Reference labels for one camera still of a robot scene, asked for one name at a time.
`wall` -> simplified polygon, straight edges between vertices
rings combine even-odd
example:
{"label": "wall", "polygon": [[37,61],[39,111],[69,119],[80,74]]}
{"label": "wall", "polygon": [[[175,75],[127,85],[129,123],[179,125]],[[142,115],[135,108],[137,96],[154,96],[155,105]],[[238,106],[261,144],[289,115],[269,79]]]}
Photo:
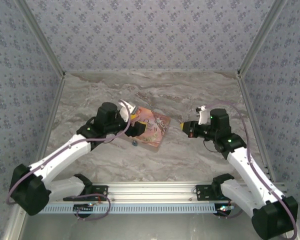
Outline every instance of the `wall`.
{"label": "wall", "polygon": [[299,202],[300,0],[288,1],[245,76],[277,181]]}
{"label": "wall", "polygon": [[0,1],[0,239],[13,169],[34,161],[58,84],[15,3]]}
{"label": "wall", "polygon": [[273,0],[27,0],[65,71],[236,70]]}

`gray marble surface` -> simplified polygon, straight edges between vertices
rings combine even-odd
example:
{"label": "gray marble surface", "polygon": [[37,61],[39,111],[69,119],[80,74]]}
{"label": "gray marble surface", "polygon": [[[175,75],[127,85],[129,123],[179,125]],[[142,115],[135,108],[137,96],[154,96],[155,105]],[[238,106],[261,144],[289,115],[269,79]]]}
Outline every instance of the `gray marble surface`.
{"label": "gray marble surface", "polygon": [[[180,122],[197,120],[195,108],[215,101],[237,104],[247,123],[252,154],[261,162],[247,110],[234,73],[226,72],[106,72],[68,73],[46,153],[64,144],[97,113],[103,102],[133,102],[171,117],[157,153],[115,139],[79,158],[57,179],[82,173],[93,182],[211,181],[220,174],[241,177],[220,153],[205,149],[202,138],[187,138]],[[238,114],[228,106],[232,131],[246,140]],[[207,147],[213,150],[213,144]]]}

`metal frame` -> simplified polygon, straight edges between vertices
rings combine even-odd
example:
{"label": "metal frame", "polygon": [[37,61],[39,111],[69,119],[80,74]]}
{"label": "metal frame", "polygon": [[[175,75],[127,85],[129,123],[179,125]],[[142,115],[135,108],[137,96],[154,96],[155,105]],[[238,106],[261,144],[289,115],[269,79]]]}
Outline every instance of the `metal frame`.
{"label": "metal frame", "polygon": [[[105,214],[108,204],[98,203],[87,209],[82,208],[78,214]],[[76,214],[71,203],[49,204],[40,214]],[[115,203],[110,207],[111,214],[216,214],[214,203]]]}
{"label": "metal frame", "polygon": [[[62,77],[54,96],[51,111],[45,126],[44,135],[40,142],[35,161],[39,161],[45,155],[64,85],[65,79]],[[26,215],[25,211],[19,205],[13,206],[3,235],[4,240],[17,240],[19,238]]]}
{"label": "metal frame", "polygon": [[39,24],[38,24],[35,16],[31,12],[30,7],[28,6],[28,4],[26,3],[25,0],[14,0],[14,2],[17,5],[17,7],[19,8],[20,12],[22,13],[24,20],[29,25],[32,33],[34,34],[36,40],[40,44],[43,52],[46,54],[53,69],[60,77],[62,77],[64,75],[64,71],[63,71],[54,51],[52,50],[51,46],[49,45],[46,36],[44,35],[43,31],[39,27]]}
{"label": "metal frame", "polygon": [[257,143],[258,148],[259,148],[261,159],[262,159],[263,163],[266,165],[266,167],[269,171],[270,179],[273,182],[276,182],[276,176],[275,176],[274,170],[272,168],[272,165],[271,165],[271,162],[270,162],[270,159],[269,159],[269,155],[268,155],[268,152],[267,152],[267,149],[266,149],[266,145],[265,145],[264,139],[262,137],[262,133],[260,131],[260,127],[259,127],[259,124],[258,124],[258,120],[257,120],[257,116],[255,114],[254,107],[253,107],[251,99],[249,97],[249,92],[248,92],[246,83],[245,83],[244,80],[242,80],[242,78],[240,76],[238,76],[238,84],[239,84],[239,87],[240,87],[240,90],[241,90],[241,93],[242,93],[242,97],[243,97],[243,101],[245,103],[246,110],[248,112],[248,116],[250,118],[252,130],[253,130],[253,133],[254,133],[254,136],[255,136],[256,143]]}
{"label": "metal frame", "polygon": [[[212,203],[228,203],[228,201],[197,201],[194,192],[196,185],[208,185],[211,182],[98,182],[98,185],[108,186],[108,197],[114,204],[185,204],[197,206]],[[246,184],[240,183],[244,189],[248,189]],[[277,182],[275,185],[286,193],[285,184]],[[64,205],[64,201],[52,202],[52,206]],[[89,202],[71,202],[72,204],[84,204]],[[24,220],[27,214],[19,206],[12,209],[9,222],[4,234],[4,240],[17,240],[21,235]]]}
{"label": "metal frame", "polygon": [[254,61],[259,49],[266,40],[270,30],[277,21],[279,14],[286,5],[288,0],[274,0],[270,10],[268,11],[258,33],[256,34],[247,54],[245,55],[242,64],[239,68],[240,76],[243,77],[247,73],[250,65]]}

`purple cable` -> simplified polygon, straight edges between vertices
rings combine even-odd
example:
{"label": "purple cable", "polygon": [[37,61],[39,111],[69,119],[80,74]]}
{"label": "purple cable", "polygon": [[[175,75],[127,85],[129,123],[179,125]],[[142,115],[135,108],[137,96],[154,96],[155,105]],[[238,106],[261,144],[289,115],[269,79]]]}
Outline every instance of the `purple cable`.
{"label": "purple cable", "polygon": [[110,209],[111,209],[111,202],[110,202],[110,199],[104,195],[104,194],[100,194],[100,193],[92,193],[92,194],[87,194],[87,195],[80,195],[80,196],[71,196],[70,198],[73,198],[73,199],[81,199],[81,198],[86,198],[86,197],[103,197],[107,200],[107,202],[109,203],[109,207],[107,208],[106,212],[104,214],[102,214],[101,216],[97,216],[97,217],[90,217],[90,218],[82,218],[82,217],[79,217],[79,212],[81,209],[84,208],[84,206],[81,206],[78,208],[78,210],[76,211],[75,215],[77,217],[78,220],[82,220],[82,221],[94,221],[94,220],[99,220],[99,219],[103,219],[104,217],[106,217],[109,212],[110,212]]}
{"label": "purple cable", "polygon": [[284,210],[286,211],[286,213],[288,214],[288,216],[289,216],[289,218],[290,218],[290,220],[292,222],[292,225],[293,225],[293,236],[291,238],[284,238],[284,239],[295,240],[297,238],[298,232],[297,232],[297,224],[296,224],[296,221],[294,219],[294,216],[292,215],[292,213],[289,210],[289,208],[287,207],[287,205],[280,199],[280,197],[274,191],[272,191],[271,187],[268,186],[268,184],[262,179],[262,177],[259,175],[259,173],[255,169],[255,166],[252,163],[252,160],[251,160],[251,149],[250,149],[250,139],[249,139],[248,129],[247,129],[247,125],[245,123],[245,120],[242,117],[239,109],[235,106],[234,103],[227,102],[227,101],[214,102],[214,103],[206,105],[205,107],[207,109],[209,109],[209,108],[214,107],[215,105],[220,105],[220,104],[229,105],[229,106],[233,107],[236,110],[236,112],[239,114],[239,117],[240,117],[240,119],[242,121],[242,125],[243,125],[244,131],[245,131],[245,135],[246,135],[246,151],[247,151],[247,157],[248,157],[249,165],[250,165],[252,171],[254,172],[254,174],[257,176],[257,178],[260,180],[260,182],[265,186],[265,188],[269,191],[269,193],[272,194],[279,201],[279,203],[282,205],[282,207],[284,208]]}
{"label": "purple cable", "polygon": [[59,156],[60,154],[62,154],[64,151],[66,151],[69,146],[74,146],[76,144],[82,143],[82,142],[104,142],[104,141],[111,141],[113,139],[116,139],[118,137],[120,137],[122,134],[124,134],[131,123],[131,114],[130,114],[130,110],[129,107],[127,106],[127,104],[123,101],[123,100],[119,100],[120,103],[122,103],[124,105],[124,107],[127,109],[128,111],[128,122],[127,125],[125,127],[125,129],[121,132],[119,132],[117,135],[115,136],[111,136],[111,137],[106,137],[106,138],[87,138],[87,139],[80,139],[77,141],[74,141],[72,143],[70,143],[68,146],[65,146],[64,148],[60,149],[60,151],[57,151],[55,154],[53,154],[51,157],[49,157],[42,165],[37,166],[36,168],[32,169],[30,172],[28,172],[26,175],[24,175],[23,177],[21,177],[14,185],[13,187],[10,189],[8,196],[6,197],[5,203],[8,205],[13,205],[16,202],[10,202],[9,199],[11,197],[11,194],[16,190],[16,188],[19,186],[20,183],[22,183],[27,177],[29,177],[31,174],[35,173],[36,171],[38,171],[42,166],[46,166],[49,162],[51,162],[53,159],[55,159],[57,156]]}

